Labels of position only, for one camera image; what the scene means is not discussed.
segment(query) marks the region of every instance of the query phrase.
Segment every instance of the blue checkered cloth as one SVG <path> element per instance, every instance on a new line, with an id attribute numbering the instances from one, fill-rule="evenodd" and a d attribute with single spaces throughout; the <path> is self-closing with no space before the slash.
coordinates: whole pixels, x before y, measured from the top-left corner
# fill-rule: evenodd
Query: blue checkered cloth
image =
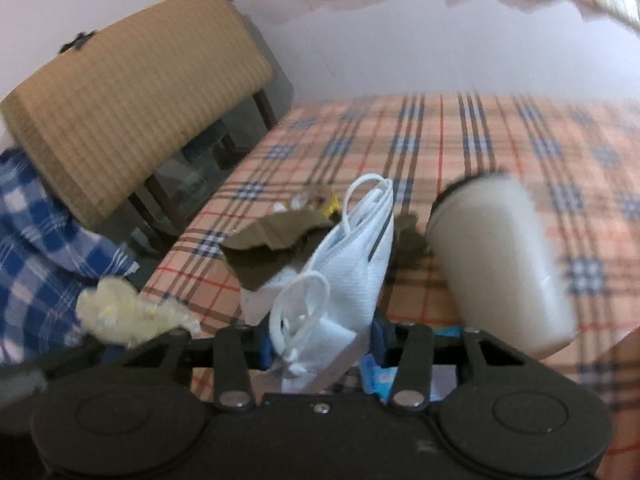
<path id="1" fill-rule="evenodd" d="M 0 155 L 0 365 L 77 344 L 76 299 L 138 264 L 82 228 L 45 190 L 22 150 Z"/>

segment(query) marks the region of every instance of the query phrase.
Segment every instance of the plastic wrapper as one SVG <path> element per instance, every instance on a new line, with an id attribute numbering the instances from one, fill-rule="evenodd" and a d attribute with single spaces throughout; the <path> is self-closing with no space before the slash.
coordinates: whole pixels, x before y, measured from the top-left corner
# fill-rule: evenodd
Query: plastic wrapper
<path id="1" fill-rule="evenodd" d="M 103 278 L 97 288 L 87 288 L 78 297 L 76 316 L 87 332 L 107 344 L 138 346 L 172 328 L 183 327 L 192 337 L 200 336 L 200 322 L 181 303 L 155 303 L 141 298 L 121 278 Z"/>

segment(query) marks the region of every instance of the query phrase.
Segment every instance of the table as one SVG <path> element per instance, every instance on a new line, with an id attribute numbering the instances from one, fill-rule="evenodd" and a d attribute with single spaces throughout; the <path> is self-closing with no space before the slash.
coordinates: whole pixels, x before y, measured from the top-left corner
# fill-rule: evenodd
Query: table
<path id="1" fill-rule="evenodd" d="M 241 316 L 220 241 L 306 184 L 338 196 L 360 174 L 393 179 L 396 212 L 416 212 L 464 174 L 519 177 L 542 218 L 580 334 L 546 363 L 598 394 L 616 436 L 600 473 L 640 476 L 640 102 L 568 104 L 530 96 L 399 95 L 297 107 L 254 148 L 196 216 L 143 293 L 176 297 L 205 335 Z M 460 316 L 437 262 L 389 269 L 379 308 L 443 327 Z M 210 398 L 211 371 L 193 391 Z"/>

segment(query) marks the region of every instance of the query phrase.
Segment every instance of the chair backrest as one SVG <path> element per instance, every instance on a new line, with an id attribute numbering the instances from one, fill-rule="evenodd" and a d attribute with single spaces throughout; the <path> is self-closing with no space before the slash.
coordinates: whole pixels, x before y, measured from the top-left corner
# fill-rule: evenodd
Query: chair backrest
<path id="1" fill-rule="evenodd" d="M 52 190 L 93 228 L 272 75 L 229 0 L 167 0 L 57 56 L 0 112 Z"/>

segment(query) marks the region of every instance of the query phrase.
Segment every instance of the metal screw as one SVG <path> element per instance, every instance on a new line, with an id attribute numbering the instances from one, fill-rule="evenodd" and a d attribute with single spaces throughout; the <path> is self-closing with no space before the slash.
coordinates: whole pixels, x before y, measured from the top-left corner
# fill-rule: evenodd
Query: metal screw
<path id="1" fill-rule="evenodd" d="M 326 415 L 329 411 L 331 411 L 331 406 L 325 402 L 318 402 L 317 404 L 314 404 L 314 412 L 319 413 L 320 415 Z"/>
<path id="2" fill-rule="evenodd" d="M 401 390 L 394 395 L 394 404 L 401 408 L 417 408 L 424 402 L 424 395 L 416 390 Z"/>
<path id="3" fill-rule="evenodd" d="M 218 399 L 225 408 L 244 408 L 251 402 L 251 396 L 242 390 L 223 392 Z"/>

